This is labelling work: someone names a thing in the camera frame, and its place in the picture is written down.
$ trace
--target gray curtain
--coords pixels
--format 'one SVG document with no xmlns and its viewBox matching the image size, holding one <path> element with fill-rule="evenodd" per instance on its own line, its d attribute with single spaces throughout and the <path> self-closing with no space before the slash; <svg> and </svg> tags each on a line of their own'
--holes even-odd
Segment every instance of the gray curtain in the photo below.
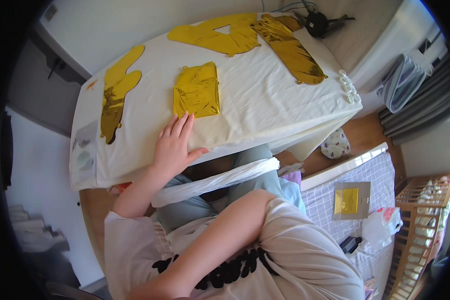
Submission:
<svg viewBox="0 0 450 300">
<path fill-rule="evenodd" d="M 431 77 L 397 113 L 387 108 L 379 112 L 384 135 L 394 145 L 418 138 L 450 119 L 450 54 L 446 54 Z"/>
</svg>

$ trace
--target light blue cloth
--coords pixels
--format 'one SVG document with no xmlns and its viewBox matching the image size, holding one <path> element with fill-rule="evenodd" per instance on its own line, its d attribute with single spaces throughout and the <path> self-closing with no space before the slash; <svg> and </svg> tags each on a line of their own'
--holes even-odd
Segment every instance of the light blue cloth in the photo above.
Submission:
<svg viewBox="0 0 450 300">
<path fill-rule="evenodd" d="M 426 78 L 425 71 L 408 56 L 398 57 L 390 73 L 377 90 L 391 113 L 400 111 L 420 88 Z"/>
<path fill-rule="evenodd" d="M 280 187 L 285 195 L 284 199 L 296 206 L 299 211 L 306 215 L 305 203 L 303 202 L 302 194 L 300 192 L 300 185 L 283 178 L 278 178 L 278 182 L 280 183 Z"/>
<path fill-rule="evenodd" d="M 271 157 L 272 153 L 270 152 L 270 148 L 266 144 L 263 144 L 239 152 L 232 167 L 236 168 L 259 159 L 269 159 Z M 165 187 L 189 182 L 192 181 L 185 175 L 179 174 L 167 183 Z M 295 182 L 278 178 L 276 170 L 230 187 L 228 191 L 228 203 L 225 207 L 240 197 L 245 196 L 248 192 L 257 189 L 264 189 L 279 198 L 288 200 L 305 213 L 305 204 L 301 201 L 300 186 Z M 207 203 L 202 197 L 196 196 L 185 201 L 157 208 L 157 218 L 154 221 L 158 220 L 168 234 L 194 220 L 213 217 L 217 214 L 217 210 L 212 205 Z"/>
</svg>

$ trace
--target white t-shirt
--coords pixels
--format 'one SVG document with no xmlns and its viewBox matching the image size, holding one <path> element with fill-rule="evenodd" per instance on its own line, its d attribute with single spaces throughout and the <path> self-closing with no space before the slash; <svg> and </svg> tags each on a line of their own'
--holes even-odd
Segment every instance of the white t-shirt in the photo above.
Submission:
<svg viewBox="0 0 450 300">
<path fill-rule="evenodd" d="M 177 231 L 188 234 L 184 242 L 188 244 L 191 243 L 189 237 L 196 236 L 188 229 L 183 231 L 184 227 L 198 226 L 203 231 L 202 225 L 212 221 L 210 218 L 196 220 Z M 163 272 L 168 263 L 173 263 L 173 257 L 168 261 L 162 260 L 156 239 L 150 218 L 129 219 L 114 212 L 108 213 L 105 218 L 105 275 L 113 299 L 125 299 L 130 290 L 157 276 L 159 269 Z M 202 289 L 196 287 L 192 291 L 191 297 L 365 299 L 363 280 L 339 245 L 284 199 L 276 198 L 268 203 L 258 241 L 227 262 L 227 274 L 224 273 L 225 267 L 217 268 L 207 276 L 205 284 L 201 282 Z"/>
</svg>

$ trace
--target gray pants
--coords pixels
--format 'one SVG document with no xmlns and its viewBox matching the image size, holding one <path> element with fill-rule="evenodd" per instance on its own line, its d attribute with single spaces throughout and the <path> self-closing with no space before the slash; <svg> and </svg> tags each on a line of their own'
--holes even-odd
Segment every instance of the gray pants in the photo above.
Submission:
<svg viewBox="0 0 450 300">
<path fill-rule="evenodd" d="M 239 152 L 232 167 L 236 168 L 259 159 L 270 159 L 271 157 L 272 153 L 270 152 L 270 148 L 266 144 L 263 144 Z M 167 183 L 165 187 L 190 182 L 192 181 L 185 175 L 179 174 Z M 245 196 L 248 192 L 258 189 L 266 190 L 279 198 L 285 197 L 278 181 L 277 172 L 273 170 L 254 179 L 230 187 L 227 206 L 240 197 Z M 156 214 L 165 232 L 170 233 L 180 226 L 194 220 L 216 216 L 218 212 L 202 199 L 202 197 L 196 196 L 185 201 L 157 208 Z"/>
</svg>

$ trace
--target floral fabric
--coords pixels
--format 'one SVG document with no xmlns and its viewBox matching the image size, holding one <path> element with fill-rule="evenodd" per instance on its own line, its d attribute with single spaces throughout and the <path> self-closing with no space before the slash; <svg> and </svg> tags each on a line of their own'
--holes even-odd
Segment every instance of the floral fabric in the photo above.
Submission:
<svg viewBox="0 0 450 300">
<path fill-rule="evenodd" d="M 329 159 L 338 159 L 350 154 L 350 143 L 342 128 L 332 132 L 320 145 L 321 152 Z"/>
</svg>

